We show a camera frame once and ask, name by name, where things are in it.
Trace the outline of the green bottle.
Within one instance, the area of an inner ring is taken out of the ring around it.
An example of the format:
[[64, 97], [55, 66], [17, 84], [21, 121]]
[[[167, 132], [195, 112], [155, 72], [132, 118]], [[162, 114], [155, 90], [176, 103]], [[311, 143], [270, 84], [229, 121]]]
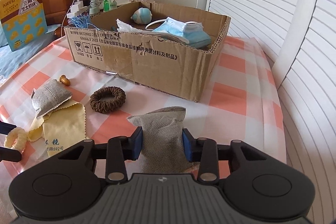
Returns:
[[102, 0], [103, 11], [107, 12], [110, 10], [110, 2], [109, 0]]

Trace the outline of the yellow blue snack bag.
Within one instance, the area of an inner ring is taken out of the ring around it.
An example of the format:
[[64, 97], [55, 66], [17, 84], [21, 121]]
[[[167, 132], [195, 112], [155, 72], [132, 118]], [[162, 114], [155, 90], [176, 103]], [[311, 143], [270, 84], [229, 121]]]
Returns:
[[48, 30], [42, 0], [1, 0], [1, 25], [11, 51], [17, 51]]

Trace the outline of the yellow lens cloth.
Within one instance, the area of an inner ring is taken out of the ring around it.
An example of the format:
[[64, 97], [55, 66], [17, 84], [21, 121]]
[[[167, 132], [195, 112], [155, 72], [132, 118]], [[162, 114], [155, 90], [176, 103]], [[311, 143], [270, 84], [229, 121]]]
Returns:
[[86, 113], [82, 103], [72, 99], [50, 113], [35, 118], [28, 131], [28, 140], [45, 140], [49, 157], [86, 139]]

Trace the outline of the cardboard box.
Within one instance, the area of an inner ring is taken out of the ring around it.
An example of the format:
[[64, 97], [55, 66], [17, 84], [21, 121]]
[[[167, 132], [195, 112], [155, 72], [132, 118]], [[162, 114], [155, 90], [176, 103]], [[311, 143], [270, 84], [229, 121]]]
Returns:
[[[132, 14], [148, 8], [153, 20], [167, 17], [201, 23], [211, 38], [200, 50], [157, 35], [112, 30], [117, 21], [132, 22]], [[91, 19], [90, 28], [64, 28], [74, 62], [103, 73], [116, 73], [131, 82], [148, 86], [189, 101], [199, 102], [209, 83], [230, 17], [167, 3], [130, 2]]]

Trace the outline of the blue white round toy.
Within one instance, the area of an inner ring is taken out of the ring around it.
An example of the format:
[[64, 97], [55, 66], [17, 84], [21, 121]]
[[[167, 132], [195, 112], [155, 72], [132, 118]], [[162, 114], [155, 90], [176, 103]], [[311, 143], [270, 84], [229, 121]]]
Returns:
[[131, 20], [133, 20], [136, 24], [144, 25], [149, 24], [152, 19], [151, 10], [148, 8], [141, 7], [134, 12], [131, 16]]

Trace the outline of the blue surgical mask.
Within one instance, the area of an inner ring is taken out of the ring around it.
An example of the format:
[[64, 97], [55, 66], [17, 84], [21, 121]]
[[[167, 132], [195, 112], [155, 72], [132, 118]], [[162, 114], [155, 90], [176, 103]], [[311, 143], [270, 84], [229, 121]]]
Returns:
[[184, 38], [188, 41], [185, 44], [194, 48], [203, 48], [211, 43], [211, 38], [204, 32], [203, 25], [194, 21], [181, 22], [167, 17], [166, 19], [149, 23], [145, 29]]

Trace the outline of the white power strip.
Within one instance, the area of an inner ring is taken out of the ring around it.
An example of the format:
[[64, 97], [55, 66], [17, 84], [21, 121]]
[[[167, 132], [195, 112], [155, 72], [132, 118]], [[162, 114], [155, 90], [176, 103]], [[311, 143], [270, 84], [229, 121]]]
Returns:
[[67, 12], [67, 19], [73, 18], [86, 12], [88, 7], [84, 5], [84, 2], [81, 0], [73, 0], [72, 5], [70, 6], [69, 11]]

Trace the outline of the cream hair scrunchie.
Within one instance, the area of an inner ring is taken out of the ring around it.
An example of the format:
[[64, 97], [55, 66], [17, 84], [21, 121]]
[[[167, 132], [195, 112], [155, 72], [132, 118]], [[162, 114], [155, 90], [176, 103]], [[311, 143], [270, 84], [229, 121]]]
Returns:
[[21, 127], [16, 127], [8, 133], [3, 146], [5, 148], [14, 149], [22, 153], [25, 150], [27, 140], [27, 132]]

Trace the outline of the green tube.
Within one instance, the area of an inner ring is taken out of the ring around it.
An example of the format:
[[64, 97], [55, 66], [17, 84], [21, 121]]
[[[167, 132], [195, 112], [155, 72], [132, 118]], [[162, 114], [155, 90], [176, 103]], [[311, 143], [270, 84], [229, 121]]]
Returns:
[[117, 0], [109, 0], [109, 10], [114, 10], [117, 7]]

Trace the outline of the white face mask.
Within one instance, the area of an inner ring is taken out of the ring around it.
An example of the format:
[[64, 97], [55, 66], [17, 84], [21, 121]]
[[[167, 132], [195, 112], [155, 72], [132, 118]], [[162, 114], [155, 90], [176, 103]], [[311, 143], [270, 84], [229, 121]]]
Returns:
[[117, 31], [118, 32], [127, 32], [132, 34], [142, 34], [142, 35], [151, 35], [151, 36], [158, 36], [160, 38], [169, 39], [174, 42], [179, 42], [183, 44], [189, 44], [189, 40], [182, 37], [177, 36], [174, 34], [169, 34], [167, 32], [153, 32], [153, 31], [147, 31], [147, 30], [141, 30], [135, 27], [132, 27], [130, 24], [127, 24], [119, 19], [116, 20], [117, 23]]

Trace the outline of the checkered tablecloth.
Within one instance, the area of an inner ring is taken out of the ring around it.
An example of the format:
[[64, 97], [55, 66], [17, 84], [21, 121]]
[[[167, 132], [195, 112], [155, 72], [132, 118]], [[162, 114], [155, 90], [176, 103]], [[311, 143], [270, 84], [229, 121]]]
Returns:
[[[256, 40], [227, 37], [218, 63], [198, 103], [98, 73], [72, 60], [66, 39], [57, 39], [20, 67], [1, 86], [1, 121], [28, 130], [35, 112], [31, 93], [48, 80], [65, 75], [73, 99], [86, 110], [86, 133], [96, 143], [129, 136], [127, 118], [170, 106], [186, 109], [183, 122], [194, 137], [219, 144], [243, 140], [280, 161], [285, 160], [283, 114], [273, 76]], [[126, 92], [122, 108], [105, 115], [93, 111], [89, 98], [104, 86]]]

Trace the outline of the small wooden mushroom toy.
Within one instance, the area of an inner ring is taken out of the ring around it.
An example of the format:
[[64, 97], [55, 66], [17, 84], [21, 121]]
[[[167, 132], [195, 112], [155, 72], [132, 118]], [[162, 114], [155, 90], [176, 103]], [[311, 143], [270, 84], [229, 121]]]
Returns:
[[71, 82], [70, 80], [66, 77], [66, 75], [61, 75], [59, 78], [59, 81], [64, 84], [65, 86], [70, 86]]

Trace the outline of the white louvered wardrobe door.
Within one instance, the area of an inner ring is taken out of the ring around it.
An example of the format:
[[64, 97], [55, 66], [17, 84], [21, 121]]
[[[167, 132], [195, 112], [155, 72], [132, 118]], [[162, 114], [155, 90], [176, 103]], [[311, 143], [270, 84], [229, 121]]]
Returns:
[[255, 38], [272, 68], [288, 163], [314, 183], [309, 218], [335, 220], [335, 0], [207, 0], [229, 33]]

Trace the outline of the brown hair scrunchie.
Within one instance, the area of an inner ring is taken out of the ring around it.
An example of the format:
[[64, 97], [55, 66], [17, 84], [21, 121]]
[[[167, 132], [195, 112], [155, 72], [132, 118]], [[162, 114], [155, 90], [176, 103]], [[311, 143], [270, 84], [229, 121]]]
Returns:
[[116, 86], [108, 86], [95, 91], [90, 96], [92, 110], [101, 114], [109, 114], [118, 110], [126, 101], [126, 93]]

